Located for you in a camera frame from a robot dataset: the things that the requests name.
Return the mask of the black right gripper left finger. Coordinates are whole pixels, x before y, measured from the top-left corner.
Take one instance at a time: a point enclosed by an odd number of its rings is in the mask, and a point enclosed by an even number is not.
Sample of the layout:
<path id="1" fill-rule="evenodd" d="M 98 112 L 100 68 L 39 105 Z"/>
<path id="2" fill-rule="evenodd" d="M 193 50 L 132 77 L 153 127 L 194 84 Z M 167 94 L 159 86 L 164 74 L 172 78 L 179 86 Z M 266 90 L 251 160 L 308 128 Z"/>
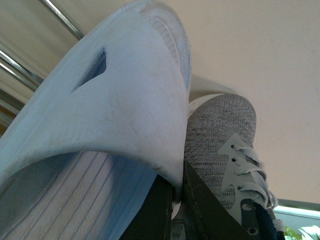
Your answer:
<path id="1" fill-rule="evenodd" d="M 169 240 L 171 238 L 173 187 L 157 175 L 140 210 L 121 240 Z"/>

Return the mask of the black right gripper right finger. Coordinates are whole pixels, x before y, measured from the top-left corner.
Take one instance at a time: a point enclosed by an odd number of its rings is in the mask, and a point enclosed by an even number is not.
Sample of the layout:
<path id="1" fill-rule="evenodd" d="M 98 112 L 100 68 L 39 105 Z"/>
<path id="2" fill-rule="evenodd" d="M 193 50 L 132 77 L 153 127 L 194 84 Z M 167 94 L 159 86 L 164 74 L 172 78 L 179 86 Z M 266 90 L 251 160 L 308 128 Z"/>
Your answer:
<path id="1" fill-rule="evenodd" d="M 186 160 L 183 162 L 182 212 L 188 240 L 253 239 Z"/>

